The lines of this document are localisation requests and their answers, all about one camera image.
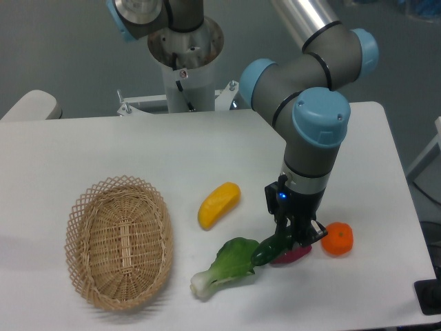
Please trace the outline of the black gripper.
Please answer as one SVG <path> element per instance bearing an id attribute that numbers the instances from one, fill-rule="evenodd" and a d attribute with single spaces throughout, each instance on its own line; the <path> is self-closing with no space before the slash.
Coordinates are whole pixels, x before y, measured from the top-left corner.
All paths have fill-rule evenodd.
<path id="1" fill-rule="evenodd" d="M 324 190 L 314 194 L 294 192 L 284 186 L 285 198 L 280 200 L 280 207 L 275 214 L 276 243 L 291 245 L 293 238 L 296 243 L 305 248 L 327 236 L 327 229 L 316 221 L 316 212 L 319 208 Z"/>

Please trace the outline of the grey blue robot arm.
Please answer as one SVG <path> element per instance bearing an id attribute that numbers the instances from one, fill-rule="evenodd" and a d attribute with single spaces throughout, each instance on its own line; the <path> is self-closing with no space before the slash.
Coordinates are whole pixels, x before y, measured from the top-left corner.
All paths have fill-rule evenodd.
<path id="1" fill-rule="evenodd" d="M 316 212 L 351 112 L 338 89 L 370 74 L 379 51 L 371 34 L 344 27 L 326 1 L 274 1 L 273 7 L 302 54 L 286 65 L 252 62 L 238 90 L 286 143 L 280 176 L 265 188 L 276 231 L 262 247 L 290 250 L 327 233 Z M 202 1 L 108 1 L 107 8 L 125 39 L 147 39 L 163 68 L 170 112 L 214 110 L 209 67 L 224 38 Z"/>

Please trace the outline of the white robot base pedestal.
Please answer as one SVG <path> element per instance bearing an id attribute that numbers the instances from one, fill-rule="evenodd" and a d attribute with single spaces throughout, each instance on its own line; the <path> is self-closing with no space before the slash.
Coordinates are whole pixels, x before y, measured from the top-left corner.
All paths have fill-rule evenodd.
<path id="1" fill-rule="evenodd" d="M 221 57 L 224 35 L 209 17 L 197 29 L 177 32 L 163 28 L 147 37 L 151 58 L 161 68 L 165 93 L 123 97 L 118 90 L 120 116 L 142 113 L 227 111 L 239 108 L 239 82 L 215 88 L 215 67 Z"/>

